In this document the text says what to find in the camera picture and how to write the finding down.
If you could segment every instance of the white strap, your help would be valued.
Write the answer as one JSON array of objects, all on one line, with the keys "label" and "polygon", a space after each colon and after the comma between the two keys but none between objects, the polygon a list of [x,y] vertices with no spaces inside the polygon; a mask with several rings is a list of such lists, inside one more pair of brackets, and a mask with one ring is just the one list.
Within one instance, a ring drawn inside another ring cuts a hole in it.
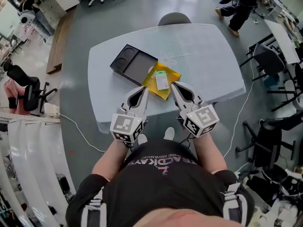
[{"label": "white strap", "polygon": [[82,217],[81,217],[81,227],[87,227],[87,217],[89,214],[89,209],[87,206],[83,209]]},{"label": "white strap", "polygon": [[87,227],[88,215],[89,211],[98,210],[100,211],[100,227],[107,226],[107,210],[106,204],[101,203],[103,198],[103,189],[98,192],[98,194],[89,202],[89,205],[86,205],[83,209],[82,216],[81,216],[81,227]]},{"label": "white strap", "polygon": [[242,216],[241,216],[241,224],[243,226],[246,225],[247,220],[247,211],[248,205],[246,198],[242,194],[236,194],[240,183],[232,184],[228,187],[227,192],[224,194],[224,206],[223,206],[223,218],[230,220],[230,210],[239,209],[240,206],[238,204],[238,200],[241,202]]},{"label": "white strap", "polygon": [[106,227],[107,226],[107,210],[106,210],[106,204],[103,203],[100,207],[100,227]]}]

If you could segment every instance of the white cable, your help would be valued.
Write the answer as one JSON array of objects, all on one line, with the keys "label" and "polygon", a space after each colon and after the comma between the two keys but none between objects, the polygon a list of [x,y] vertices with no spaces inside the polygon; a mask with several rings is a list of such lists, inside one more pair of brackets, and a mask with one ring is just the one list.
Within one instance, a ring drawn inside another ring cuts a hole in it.
[{"label": "white cable", "polygon": [[250,162],[248,162],[248,163],[245,163],[243,166],[241,166],[237,171],[235,171],[234,173],[236,173],[236,172],[238,172],[238,171],[240,171],[244,166],[246,166],[247,164],[249,164]]},{"label": "white cable", "polygon": [[72,121],[72,122],[77,126],[78,131],[80,132],[80,134],[82,135],[82,137],[85,139],[86,143],[87,143],[89,146],[95,148],[97,151],[100,151],[100,152],[105,153],[105,151],[99,150],[97,147],[94,147],[94,146],[92,146],[91,144],[89,144],[89,142],[88,142],[87,139],[84,137],[84,135],[82,134],[81,130],[79,129],[77,123],[76,123],[74,120],[70,119],[69,117],[67,117],[67,116],[65,116],[65,115],[63,115],[63,114],[60,114],[60,115],[63,116],[63,117],[65,117],[65,118],[67,118],[67,119],[69,119],[70,121]]},{"label": "white cable", "polygon": [[[252,77],[254,78],[254,71],[253,71],[253,69],[252,69],[251,60],[250,60],[250,68],[251,68],[251,72],[252,72]],[[232,149],[232,141],[233,141],[233,137],[235,136],[235,130],[236,130],[237,123],[238,123],[238,121],[239,121],[239,116],[240,116],[241,112],[243,111],[243,108],[244,108],[245,104],[246,104],[247,101],[248,101],[248,98],[249,98],[249,96],[250,96],[250,93],[251,93],[251,91],[252,91],[252,87],[253,87],[253,86],[254,86],[254,81],[252,81],[251,88],[250,88],[250,92],[248,93],[247,98],[246,98],[246,101],[244,102],[244,104],[243,104],[243,106],[242,106],[242,108],[241,108],[241,110],[240,110],[240,112],[239,112],[239,114],[238,114],[237,121],[236,121],[235,126],[234,126],[234,128],[233,128],[231,146],[229,147],[228,151],[225,153],[225,155],[224,155],[223,158],[225,158],[226,155],[227,155],[227,154],[230,152],[230,150]]]},{"label": "white cable", "polygon": [[265,120],[264,119],[260,119],[259,120],[259,126],[260,126],[260,128],[261,128],[261,121],[264,122]]}]

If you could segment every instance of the black pants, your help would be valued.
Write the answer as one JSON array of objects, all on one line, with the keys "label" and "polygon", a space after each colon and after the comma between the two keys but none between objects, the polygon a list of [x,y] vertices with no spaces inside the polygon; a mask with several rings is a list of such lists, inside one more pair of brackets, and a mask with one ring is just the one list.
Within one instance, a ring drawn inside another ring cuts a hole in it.
[{"label": "black pants", "polygon": [[229,28],[234,31],[238,31],[242,27],[244,22],[250,17],[251,10],[252,7],[246,7],[241,4],[236,7],[228,6],[220,9],[221,14],[224,17],[233,15],[229,23]]}]

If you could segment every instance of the white desk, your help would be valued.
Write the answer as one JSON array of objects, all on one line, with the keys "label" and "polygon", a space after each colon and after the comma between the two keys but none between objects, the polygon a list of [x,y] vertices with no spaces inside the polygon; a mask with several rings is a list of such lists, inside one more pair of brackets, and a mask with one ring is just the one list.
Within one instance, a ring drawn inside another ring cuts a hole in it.
[{"label": "white desk", "polygon": [[[89,95],[101,132],[109,132],[112,114],[124,95],[137,87],[109,67],[126,44],[182,74],[180,81],[197,88],[210,103],[246,92],[232,49],[215,25],[179,24],[138,30],[98,44],[89,52]],[[146,115],[177,109],[172,95],[165,102],[150,93]]]},{"label": "white desk", "polygon": [[285,57],[285,60],[288,64],[299,63],[300,59],[297,52],[295,51],[295,45],[288,37],[287,32],[281,24],[264,20],[272,34],[274,35],[276,41],[279,44],[279,47]]}]

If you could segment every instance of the black office chair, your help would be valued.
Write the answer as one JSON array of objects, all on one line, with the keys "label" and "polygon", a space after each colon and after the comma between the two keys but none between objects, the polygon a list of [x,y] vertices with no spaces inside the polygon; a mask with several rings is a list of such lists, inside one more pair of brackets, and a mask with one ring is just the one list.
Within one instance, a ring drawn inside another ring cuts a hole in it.
[{"label": "black office chair", "polygon": [[279,158],[281,146],[292,152],[291,160],[294,157],[295,148],[295,140],[292,145],[282,141],[282,130],[289,131],[302,122],[303,111],[287,118],[266,119],[262,122],[258,135],[256,135],[249,124],[244,121],[243,125],[247,127],[252,136],[251,143],[241,149],[237,147],[235,150],[239,153],[254,146],[253,157],[249,159],[249,162],[254,162],[255,167],[263,167],[262,173],[267,180],[281,183],[288,175],[284,169],[274,163]]},{"label": "black office chair", "polygon": [[285,70],[285,65],[279,55],[263,44],[256,44],[253,55],[243,62],[239,67],[244,66],[250,60],[255,59],[259,66],[258,70],[264,70],[265,74],[254,78],[253,81],[266,76],[273,76]]},{"label": "black office chair", "polygon": [[164,15],[158,24],[163,25],[175,25],[175,24],[191,24],[190,19],[183,13],[172,12]]},{"label": "black office chair", "polygon": [[267,93],[271,93],[271,94],[286,94],[287,96],[293,95],[293,97],[289,96],[288,100],[282,102],[281,105],[272,109],[272,112],[278,110],[279,108],[284,107],[285,105],[293,102],[294,100],[297,100],[298,97],[303,93],[303,70],[301,69],[301,66],[298,63],[295,65],[294,72],[295,72],[295,78],[292,78],[291,74],[289,74],[290,80],[284,81],[285,85],[286,85],[286,83],[289,83],[292,81],[293,90],[285,90],[285,89],[287,89],[286,87],[279,87],[278,88],[279,91],[267,91]]},{"label": "black office chair", "polygon": [[20,86],[26,86],[24,96],[18,96],[16,102],[18,103],[18,100],[23,98],[24,110],[29,112],[38,108],[39,99],[41,99],[40,113],[43,114],[44,112],[42,111],[42,107],[44,102],[47,103],[46,97],[52,92],[57,92],[58,89],[54,88],[49,92],[46,92],[46,86],[49,86],[49,83],[46,82],[44,85],[44,89],[40,90],[39,78],[29,77],[19,66],[12,65],[11,60],[7,61],[3,68],[5,71],[7,71],[8,77],[12,78]]}]

